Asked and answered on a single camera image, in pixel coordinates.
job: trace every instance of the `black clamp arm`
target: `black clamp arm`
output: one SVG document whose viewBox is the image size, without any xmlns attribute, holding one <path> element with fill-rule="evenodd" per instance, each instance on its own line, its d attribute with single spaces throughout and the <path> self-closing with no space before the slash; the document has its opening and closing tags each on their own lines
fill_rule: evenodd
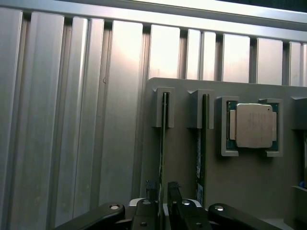
<svg viewBox="0 0 307 230">
<path fill-rule="evenodd" d="M 182 199 L 179 185 L 168 183 L 167 207 L 172 229 L 175 230 L 280 230 L 256 217 L 225 204 L 211 205 L 208 211 Z"/>
<path fill-rule="evenodd" d="M 158 226 L 158 204 L 141 199 L 136 207 L 125 207 L 119 203 L 106 203 L 76 217 L 54 230 L 156 230 Z"/>
</svg>

